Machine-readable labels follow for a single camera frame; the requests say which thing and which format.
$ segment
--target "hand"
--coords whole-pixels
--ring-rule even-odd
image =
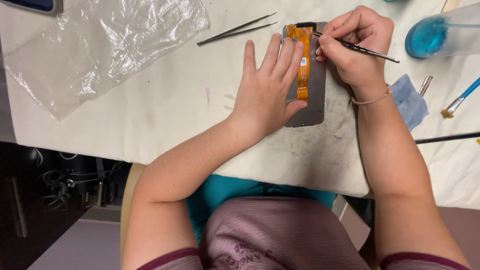
[[[321,47],[317,60],[326,58],[337,66],[342,80],[352,86],[358,101],[367,101],[386,93],[385,60],[349,50],[334,37],[387,54],[394,23],[374,10],[359,6],[330,21],[319,38]]]
[[[274,34],[260,69],[255,69],[253,41],[247,41],[243,58],[243,76],[228,121],[243,130],[254,143],[272,134],[307,103],[296,100],[287,105],[287,93],[297,77],[304,44]]]

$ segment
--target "blue cloth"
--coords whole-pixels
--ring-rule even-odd
[[[335,193],[312,190],[299,186],[267,184],[259,181],[210,175],[204,183],[185,199],[190,223],[197,243],[210,215],[224,201],[245,196],[290,196],[310,198],[332,209]]]
[[[403,121],[407,125],[408,130],[412,131],[423,121],[425,116],[429,115],[427,103],[415,90],[407,74],[401,76],[390,88],[393,101]]]

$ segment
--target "tweezers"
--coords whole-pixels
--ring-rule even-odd
[[[270,14],[270,15],[263,16],[263,17],[261,17],[261,18],[255,19],[255,20],[253,20],[253,21],[251,21],[251,22],[248,22],[248,23],[246,23],[246,24],[242,24],[242,25],[237,26],[237,27],[235,27],[235,28],[233,28],[233,29],[230,29],[230,30],[228,30],[228,31],[225,31],[225,32],[223,32],[223,33],[221,33],[221,34],[218,34],[218,35],[216,35],[216,36],[214,36],[214,37],[211,37],[211,38],[209,38],[209,39],[206,39],[206,40],[197,42],[197,45],[202,45],[202,44],[205,44],[205,43],[214,41],[214,40],[222,39],[222,38],[225,38],[225,37],[235,36],[235,35],[238,35],[238,34],[247,33],[247,32],[253,31],[253,30],[257,30],[257,29],[264,28],[264,27],[267,27],[267,26],[270,26],[270,25],[274,25],[274,24],[276,24],[276,23],[278,23],[278,22],[274,22],[274,23],[268,24],[268,25],[262,25],[262,26],[259,26],[259,27],[255,27],[255,28],[251,28],[251,29],[247,29],[247,30],[243,30],[243,31],[239,31],[239,32],[234,32],[234,31],[236,31],[236,30],[238,30],[238,29],[240,29],[240,28],[244,28],[244,27],[246,27],[246,26],[248,26],[248,25],[251,25],[251,24],[253,24],[253,23],[256,23],[256,22],[258,22],[258,21],[260,21],[260,20],[262,20],[262,19],[264,19],[264,18],[266,18],[266,17],[270,17],[270,16],[275,15],[275,14],[276,14],[276,12],[273,13],[273,14]]]
[[[323,33],[320,33],[320,32],[313,32],[312,34],[316,35],[317,37],[320,37],[321,35],[323,35]],[[385,59],[385,60],[392,61],[394,63],[400,63],[400,61],[395,59],[395,58],[386,56],[386,55],[378,53],[378,52],[374,52],[374,51],[366,49],[366,48],[364,48],[360,45],[357,45],[355,43],[344,41],[344,40],[341,40],[341,39],[336,38],[336,37],[334,37],[334,39],[337,40],[338,42],[342,43],[342,45],[347,49],[354,50],[354,51],[361,52],[361,53],[368,54],[368,55],[373,55],[373,56],[376,56],[376,57],[379,57],[379,58],[382,58],[382,59]]]

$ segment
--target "striped shirt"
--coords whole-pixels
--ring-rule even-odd
[[[432,255],[400,253],[385,270],[466,270]],[[159,257],[139,270],[369,270],[338,218],[315,200],[239,197],[208,220],[199,248]]]

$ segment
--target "table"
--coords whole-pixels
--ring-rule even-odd
[[[65,7],[75,0],[64,0]],[[435,78],[425,95],[431,115],[412,132],[415,139],[480,130],[474,92],[456,117],[439,114],[478,77],[467,68],[480,59],[410,58],[403,42],[420,19],[439,13],[444,0],[205,0],[211,29],[165,55],[104,96],[86,102],[62,122],[52,120],[10,78],[7,78],[17,142],[143,164],[186,139],[225,119],[231,112],[241,78],[243,46],[252,39],[261,63],[270,36],[285,24],[328,21],[358,4],[374,8],[396,23],[389,55],[401,63],[387,63],[386,80],[393,83],[408,73],[419,87],[427,75]],[[195,42],[266,14],[278,24],[220,42],[197,47]],[[0,35],[4,51],[35,32],[49,18],[0,5]],[[233,158],[215,173],[276,184],[300,185],[351,196],[369,193],[357,142],[356,120],[346,86],[330,64],[327,71],[325,122],[302,128],[283,128]],[[480,209],[480,168],[475,158],[480,145],[463,140],[419,146],[432,175],[439,206]]]

